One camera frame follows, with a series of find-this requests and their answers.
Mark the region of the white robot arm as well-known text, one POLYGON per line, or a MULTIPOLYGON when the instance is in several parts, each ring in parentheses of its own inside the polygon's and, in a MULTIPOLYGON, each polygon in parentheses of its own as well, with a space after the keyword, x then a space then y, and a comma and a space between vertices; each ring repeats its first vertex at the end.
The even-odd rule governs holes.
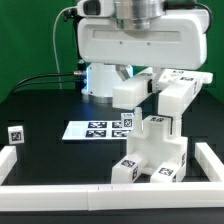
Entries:
POLYGON ((111 99, 135 66, 196 70, 206 60, 212 14, 194 1, 80 0, 77 14, 87 98, 111 99))

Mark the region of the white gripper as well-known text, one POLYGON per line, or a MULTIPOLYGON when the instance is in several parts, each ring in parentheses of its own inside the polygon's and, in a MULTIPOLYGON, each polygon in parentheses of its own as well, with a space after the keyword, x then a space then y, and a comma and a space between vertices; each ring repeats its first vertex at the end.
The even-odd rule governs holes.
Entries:
POLYGON ((78 48, 86 62, 120 64, 122 81, 134 66, 151 66, 156 93, 163 68, 196 70, 207 58, 205 10, 169 10, 151 21, 148 30, 121 30, 112 18, 84 18, 78 25, 78 48))

